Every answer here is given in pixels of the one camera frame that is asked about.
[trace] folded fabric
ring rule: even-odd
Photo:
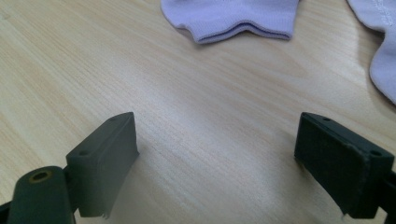
[[[367,27],[385,33],[384,42],[372,60],[374,84],[396,104],[396,0],[348,0],[358,19]]]
[[[163,15],[198,44],[243,31],[290,39],[299,0],[162,0]]]

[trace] wooden table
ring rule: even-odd
[[[396,154],[396,107],[368,74],[381,41],[347,1],[301,1],[291,41],[198,46],[160,0],[2,0],[0,203],[134,111],[141,154],[112,217],[78,223],[382,223],[342,217],[293,158],[303,111]]]

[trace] lavender cloth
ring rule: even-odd
[[[163,15],[198,44],[243,31],[290,39],[299,0],[162,0]]]
[[[396,104],[396,0],[348,0],[358,19],[385,33],[370,66],[374,84]]]

